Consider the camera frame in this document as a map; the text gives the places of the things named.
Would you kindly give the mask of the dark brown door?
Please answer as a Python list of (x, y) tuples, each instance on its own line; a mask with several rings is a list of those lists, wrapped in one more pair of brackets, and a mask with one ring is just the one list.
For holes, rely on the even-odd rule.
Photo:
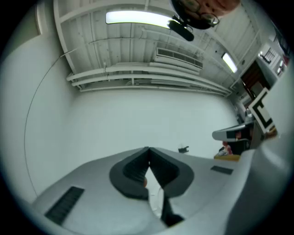
[(263, 89), (264, 87), (268, 87), (265, 76), (256, 61), (254, 61), (241, 76), (241, 80), (243, 83), (243, 87), (245, 88), (250, 98), (252, 98), (253, 100), (257, 96), (257, 94), (253, 91), (253, 86), (256, 83), (259, 83), (261, 85), (261, 89)]

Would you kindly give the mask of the long ceiling light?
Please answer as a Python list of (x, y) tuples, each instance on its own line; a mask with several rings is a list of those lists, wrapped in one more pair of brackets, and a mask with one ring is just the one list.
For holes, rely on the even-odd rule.
[(116, 23), (141, 23), (169, 28), (168, 23), (171, 17), (163, 16), (147, 11), (111, 11), (105, 16), (106, 24)]

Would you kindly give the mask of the white ceiling pipe bundle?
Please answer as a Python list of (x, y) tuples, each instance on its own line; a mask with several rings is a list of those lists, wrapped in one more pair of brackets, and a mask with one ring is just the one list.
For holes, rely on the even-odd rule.
[(110, 87), (127, 86), (167, 86), (189, 90), (203, 90), (223, 96), (232, 93), (228, 88), (199, 76), (198, 72), (162, 63), (147, 63), (139, 65), (115, 65), (93, 69), (86, 72), (71, 74), (67, 81), (72, 86), (83, 88), (98, 88), (100, 83), (114, 83)]

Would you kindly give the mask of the short ceiling light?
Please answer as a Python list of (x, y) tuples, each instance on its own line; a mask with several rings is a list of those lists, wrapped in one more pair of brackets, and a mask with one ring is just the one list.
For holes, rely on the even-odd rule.
[(224, 53), (221, 58), (233, 73), (237, 72), (237, 66), (228, 53)]

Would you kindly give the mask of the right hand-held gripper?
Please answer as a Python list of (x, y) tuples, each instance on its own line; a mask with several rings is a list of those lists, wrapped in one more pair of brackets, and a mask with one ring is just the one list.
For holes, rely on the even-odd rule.
[(262, 103), (269, 90), (264, 88), (259, 95), (249, 105), (249, 110), (253, 115), (253, 129), (251, 124), (241, 124), (226, 129), (214, 131), (212, 137), (215, 140), (225, 142), (237, 142), (251, 140), (250, 149), (256, 149), (263, 141), (277, 136), (277, 129)]

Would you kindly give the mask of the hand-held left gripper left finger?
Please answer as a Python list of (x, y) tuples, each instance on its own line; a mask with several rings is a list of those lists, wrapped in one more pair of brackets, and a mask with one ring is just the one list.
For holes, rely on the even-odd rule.
[(48, 187), (33, 208), (74, 235), (152, 235), (167, 226), (151, 210), (148, 147), (87, 162)]

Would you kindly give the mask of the white toilet with raised seat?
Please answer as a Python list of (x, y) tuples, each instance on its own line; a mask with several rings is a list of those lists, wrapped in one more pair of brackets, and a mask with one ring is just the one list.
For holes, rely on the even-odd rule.
[(149, 168), (145, 175), (147, 179), (146, 188), (149, 193), (149, 204), (152, 212), (158, 217), (161, 218), (164, 202), (164, 191), (156, 180), (153, 172)]

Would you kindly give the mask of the person's eyeglasses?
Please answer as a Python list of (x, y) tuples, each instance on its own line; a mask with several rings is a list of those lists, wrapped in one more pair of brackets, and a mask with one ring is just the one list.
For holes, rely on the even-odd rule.
[(219, 5), (215, 0), (181, 0), (181, 3), (193, 18), (204, 20), (211, 26), (219, 23), (217, 17)]

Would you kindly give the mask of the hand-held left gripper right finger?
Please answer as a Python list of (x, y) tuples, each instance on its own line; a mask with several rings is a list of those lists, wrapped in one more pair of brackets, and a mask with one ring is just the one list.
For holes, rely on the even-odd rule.
[(149, 168), (164, 191), (161, 220), (168, 226), (203, 209), (228, 182), (237, 162), (149, 148)]

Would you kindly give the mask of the white air conditioner unit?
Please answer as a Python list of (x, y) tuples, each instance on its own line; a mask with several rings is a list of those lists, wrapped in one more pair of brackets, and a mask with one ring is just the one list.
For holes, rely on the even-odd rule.
[(156, 52), (153, 54), (153, 60), (155, 62), (188, 68), (196, 72), (203, 69), (203, 63), (195, 58), (159, 47), (156, 48)]

